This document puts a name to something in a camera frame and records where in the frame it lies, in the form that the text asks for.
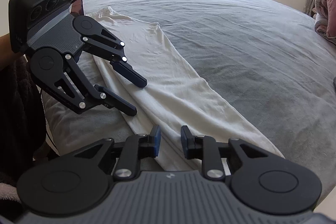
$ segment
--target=person's arm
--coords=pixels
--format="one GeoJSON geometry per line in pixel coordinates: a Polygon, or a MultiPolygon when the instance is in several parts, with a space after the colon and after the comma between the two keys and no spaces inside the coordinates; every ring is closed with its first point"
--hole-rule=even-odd
{"type": "Polygon", "coordinates": [[[9,34],[0,37],[0,70],[13,63],[22,55],[21,52],[12,52],[9,34]]]}

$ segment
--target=gray gripper base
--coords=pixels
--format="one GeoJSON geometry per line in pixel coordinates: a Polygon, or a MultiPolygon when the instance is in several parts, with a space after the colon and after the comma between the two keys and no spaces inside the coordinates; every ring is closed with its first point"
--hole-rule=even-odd
{"type": "Polygon", "coordinates": [[[81,41],[81,35],[72,26],[73,19],[73,15],[67,15],[57,25],[38,38],[31,45],[31,48],[37,50],[42,47],[50,47],[61,54],[75,54],[84,42],[81,41]]]}
{"type": "Polygon", "coordinates": [[[92,210],[67,218],[27,213],[20,224],[298,224],[312,216],[270,216],[239,202],[221,182],[199,171],[146,172],[131,182],[117,183],[92,210]]]}

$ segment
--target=mattress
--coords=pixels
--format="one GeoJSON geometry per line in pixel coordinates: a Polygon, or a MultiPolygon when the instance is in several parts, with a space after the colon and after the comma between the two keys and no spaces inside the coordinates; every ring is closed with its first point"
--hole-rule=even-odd
{"type": "MultiPolygon", "coordinates": [[[[177,51],[213,90],[257,127],[285,158],[320,177],[322,198],[333,189],[336,46],[314,32],[312,18],[272,0],[83,3],[85,13],[111,6],[118,13],[158,22],[177,51]]],[[[84,55],[79,65],[88,62],[90,57],[84,55]]],[[[44,102],[45,106],[52,104],[46,96],[44,102]]],[[[132,134],[122,116],[115,115],[115,130],[121,132],[118,136],[132,134]]],[[[57,145],[66,136],[53,137],[57,145]]],[[[63,151],[84,143],[69,145],[63,151]]]]}

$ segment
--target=white towel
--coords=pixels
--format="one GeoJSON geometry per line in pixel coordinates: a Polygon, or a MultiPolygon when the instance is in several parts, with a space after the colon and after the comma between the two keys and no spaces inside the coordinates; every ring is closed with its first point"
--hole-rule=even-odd
{"type": "Polygon", "coordinates": [[[89,14],[125,42],[125,55],[134,70],[148,81],[138,88],[115,72],[108,61],[94,57],[105,84],[135,105],[138,114],[124,115],[135,134],[161,126],[158,163],[166,170],[199,168],[199,161],[185,160],[180,128],[187,125],[194,135],[209,135],[218,142],[241,138],[276,155],[281,152],[189,65],[177,52],[158,23],[120,15],[106,7],[89,14]]]}

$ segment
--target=bed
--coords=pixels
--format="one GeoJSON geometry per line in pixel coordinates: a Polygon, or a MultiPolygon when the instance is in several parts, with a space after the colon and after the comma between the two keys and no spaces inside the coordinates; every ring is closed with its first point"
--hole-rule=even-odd
{"type": "MultiPolygon", "coordinates": [[[[314,32],[311,17],[272,0],[83,0],[83,4],[85,13],[111,6],[120,14],[158,22],[213,90],[285,158],[320,177],[322,198],[334,188],[336,46],[314,32]]],[[[82,54],[78,64],[90,81],[104,82],[92,56],[82,54]]],[[[115,109],[107,114],[104,107],[96,107],[78,116],[46,94],[43,101],[61,154],[111,131],[116,141],[133,134],[115,109]]],[[[160,169],[152,160],[142,167],[160,169]]]]}

